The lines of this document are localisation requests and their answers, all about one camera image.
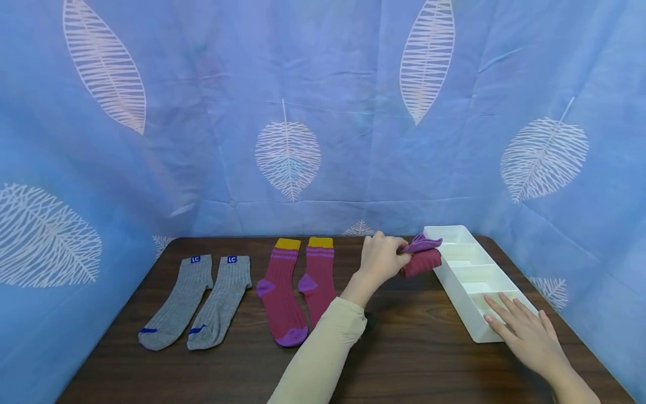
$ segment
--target leaf print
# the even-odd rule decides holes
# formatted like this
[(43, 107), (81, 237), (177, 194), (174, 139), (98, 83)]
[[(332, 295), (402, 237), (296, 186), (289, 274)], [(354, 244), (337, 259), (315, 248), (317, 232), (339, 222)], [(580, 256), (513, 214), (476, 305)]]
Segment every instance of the leaf print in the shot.
[(123, 43), (83, 0), (65, 0), (63, 28), (85, 88), (112, 119), (143, 134), (146, 93)]
[(410, 30), (399, 67), (399, 88), (415, 125), (442, 88), (454, 41), (451, 0), (426, 0)]
[(40, 188), (0, 189), (0, 283), (46, 288), (96, 282), (101, 238)]
[(503, 153), (500, 173), (514, 203), (554, 193), (571, 183), (588, 153), (583, 129), (540, 118), (522, 128)]
[(562, 310), (567, 305), (567, 291), (564, 279), (554, 278), (537, 278), (531, 277), (529, 281), (534, 287), (541, 292), (541, 295), (547, 300), (552, 307), (556, 310)]
[(368, 225), (360, 220), (357, 223), (354, 223), (352, 227), (343, 232), (344, 236), (370, 236), (375, 233)]
[(155, 260), (160, 258), (163, 251), (166, 250), (166, 247), (173, 241), (175, 237), (166, 237), (166, 236), (152, 236), (152, 240), (155, 242), (155, 248), (157, 249), (157, 255)]
[(258, 136), (256, 162), (262, 174), (290, 201), (295, 201), (316, 176), (321, 165), (317, 138), (300, 122), (271, 122)]

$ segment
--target white drawer organizer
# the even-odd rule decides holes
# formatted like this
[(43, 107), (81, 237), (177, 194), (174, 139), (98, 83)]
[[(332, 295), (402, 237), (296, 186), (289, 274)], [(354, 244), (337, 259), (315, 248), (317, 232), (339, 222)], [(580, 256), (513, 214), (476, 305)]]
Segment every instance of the white drawer organizer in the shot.
[(537, 313), (532, 303), (466, 227), (426, 226), (424, 236), (428, 239), (443, 239), (442, 245), (438, 247), (442, 253), (442, 266), (434, 271), (466, 330), (476, 343), (503, 341), (483, 318), (484, 314), (490, 314), (503, 321), (485, 302), (485, 295), (489, 295), (505, 307), (498, 298), (498, 293), (503, 292), (510, 299), (519, 299)]

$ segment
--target blue backdrop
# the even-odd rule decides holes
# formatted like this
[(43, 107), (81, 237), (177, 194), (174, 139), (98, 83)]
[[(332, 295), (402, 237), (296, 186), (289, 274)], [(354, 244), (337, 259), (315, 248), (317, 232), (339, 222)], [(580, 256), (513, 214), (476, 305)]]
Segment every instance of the blue backdrop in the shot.
[(646, 402), (645, 18), (2, 2), (0, 402), (55, 401), (173, 237), (443, 224), (495, 239)]

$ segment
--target right hand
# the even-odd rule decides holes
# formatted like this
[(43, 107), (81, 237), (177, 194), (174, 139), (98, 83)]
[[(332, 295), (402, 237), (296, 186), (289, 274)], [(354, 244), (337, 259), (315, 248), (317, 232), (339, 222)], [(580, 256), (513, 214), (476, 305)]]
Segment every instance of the right hand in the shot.
[(484, 319), (514, 355), (550, 384), (573, 372), (547, 314), (541, 310), (536, 316), (518, 299), (512, 302), (503, 293), (499, 293), (499, 296), (507, 310), (489, 296), (485, 296), (484, 299), (508, 327), (491, 315), (485, 315)]

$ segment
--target dark brown table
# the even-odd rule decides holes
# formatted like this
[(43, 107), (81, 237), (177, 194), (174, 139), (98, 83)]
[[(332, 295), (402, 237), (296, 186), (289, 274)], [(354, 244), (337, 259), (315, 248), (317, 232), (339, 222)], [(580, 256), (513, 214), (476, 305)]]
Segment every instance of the dark brown table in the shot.
[[(572, 365), (601, 402), (632, 403), (502, 250), (486, 237), (477, 239), (532, 303), (546, 310)], [(307, 238), (302, 240), (306, 245)], [(296, 349), (274, 343), (253, 289), (243, 298), (222, 345), (211, 350), (188, 351), (184, 333), (169, 348), (149, 352), (138, 344), (137, 333), (166, 300), (183, 258), (210, 253), (215, 279), (219, 257), (248, 255), (255, 284), (264, 276), (275, 242), (271, 238), (173, 241), (58, 403), (265, 403)], [(362, 242), (360, 237), (335, 238), (339, 293), (359, 267)], [(303, 246), (293, 285), (307, 316), (296, 289), (305, 271)], [(332, 403), (552, 403), (548, 385), (504, 344), (475, 344), (469, 338), (433, 273), (388, 281), (367, 310), (376, 315), (377, 327), (350, 352)]]

